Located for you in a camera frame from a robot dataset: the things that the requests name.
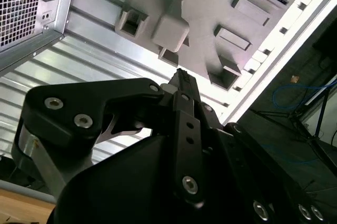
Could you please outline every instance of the blue cable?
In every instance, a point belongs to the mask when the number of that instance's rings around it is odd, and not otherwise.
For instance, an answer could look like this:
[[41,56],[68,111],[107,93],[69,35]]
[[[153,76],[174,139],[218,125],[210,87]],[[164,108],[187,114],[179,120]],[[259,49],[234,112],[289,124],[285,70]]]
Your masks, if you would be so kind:
[[295,105],[290,105],[290,106],[281,106],[277,103],[276,101],[276,94],[277,92],[279,92],[280,90],[283,89],[287,89],[287,88],[304,88],[304,89],[311,89],[311,90],[320,90],[322,88],[327,88],[327,87],[331,87],[334,86],[335,84],[337,84],[337,80],[335,80],[334,82],[328,84],[328,85],[324,85],[324,86],[307,86],[307,85],[303,85],[303,84],[287,84],[281,87],[278,87],[274,92],[273,92],[273,104],[275,107],[279,108],[279,109],[294,109],[296,108],[298,105],[304,104],[306,103],[310,98],[312,98],[317,91],[313,92],[312,94],[310,94],[305,100],[301,101],[300,103],[297,103]]

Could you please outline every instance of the screw head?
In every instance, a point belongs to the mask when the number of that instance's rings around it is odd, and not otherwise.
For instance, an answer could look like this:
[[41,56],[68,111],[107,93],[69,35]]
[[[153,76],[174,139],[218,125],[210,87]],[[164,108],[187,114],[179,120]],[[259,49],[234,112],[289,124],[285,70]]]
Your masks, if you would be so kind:
[[153,91],[159,91],[158,87],[154,85],[150,85],[150,89]]
[[63,107],[63,102],[61,99],[58,98],[47,98],[44,101],[44,105],[51,110],[58,110]]
[[321,220],[321,221],[324,220],[323,215],[321,214],[321,212],[319,212],[319,210],[318,210],[316,207],[311,206],[311,211],[314,213],[314,215],[315,215],[319,220]]
[[93,120],[86,114],[78,114],[74,118],[74,123],[79,128],[90,128],[93,125]]
[[181,97],[184,99],[184,100],[190,100],[190,98],[188,96],[186,96],[185,94],[181,94]]
[[305,219],[311,220],[310,213],[309,213],[308,210],[306,210],[306,208],[305,208],[304,206],[302,206],[301,204],[299,204],[299,210],[300,210],[301,214],[304,216]]
[[189,176],[183,178],[183,187],[189,194],[196,194],[198,192],[196,181]]
[[254,207],[254,211],[256,212],[256,214],[264,221],[267,221],[269,219],[269,215],[267,210],[265,209],[265,207],[260,204],[257,201],[254,201],[253,203],[253,207]]
[[204,105],[205,109],[208,110],[209,112],[213,111],[213,109],[208,105]]

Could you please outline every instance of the wooden surface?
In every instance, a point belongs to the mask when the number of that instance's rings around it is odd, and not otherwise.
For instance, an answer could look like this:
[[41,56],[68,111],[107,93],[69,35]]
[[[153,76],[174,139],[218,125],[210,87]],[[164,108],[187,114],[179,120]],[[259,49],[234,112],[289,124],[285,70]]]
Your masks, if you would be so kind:
[[53,204],[0,189],[0,224],[18,220],[45,224],[54,207]]

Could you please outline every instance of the silver bolt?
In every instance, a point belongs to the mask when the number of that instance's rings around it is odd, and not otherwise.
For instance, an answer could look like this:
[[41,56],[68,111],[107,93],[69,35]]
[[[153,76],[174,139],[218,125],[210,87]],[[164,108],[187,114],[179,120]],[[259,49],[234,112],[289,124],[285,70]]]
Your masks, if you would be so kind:
[[301,204],[299,204],[299,210],[300,210],[301,214],[305,217],[305,219],[311,220],[310,213]]
[[86,114],[78,114],[74,118],[76,126],[80,128],[90,128],[93,125],[93,120]]
[[150,85],[150,89],[153,91],[159,91],[158,87],[154,85]]
[[234,126],[234,129],[235,129],[236,132],[242,133],[241,130],[237,127],[237,125]]
[[189,176],[183,178],[183,187],[189,194],[196,194],[198,192],[196,181]]
[[253,203],[254,210],[256,214],[264,221],[267,221],[269,219],[268,212],[265,209],[263,205],[258,203],[257,201],[254,201]]
[[62,102],[61,99],[58,99],[58,98],[47,98],[44,101],[44,105],[48,109],[58,110],[58,109],[61,109],[63,107],[63,102]]
[[184,99],[184,100],[190,100],[190,98],[188,96],[186,96],[185,94],[181,94],[181,97]]
[[206,104],[204,107],[205,107],[205,109],[208,110],[209,112],[213,111],[213,109],[212,109],[208,104]]
[[318,211],[318,209],[314,206],[311,206],[311,211],[314,213],[314,215],[321,221],[324,220],[323,215],[321,214],[321,212]]

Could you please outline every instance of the metal mesh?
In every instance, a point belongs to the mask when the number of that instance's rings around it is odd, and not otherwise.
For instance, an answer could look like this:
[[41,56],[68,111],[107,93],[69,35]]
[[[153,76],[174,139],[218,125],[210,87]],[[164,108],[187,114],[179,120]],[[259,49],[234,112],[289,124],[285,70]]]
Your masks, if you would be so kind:
[[0,47],[34,33],[38,0],[0,0]]

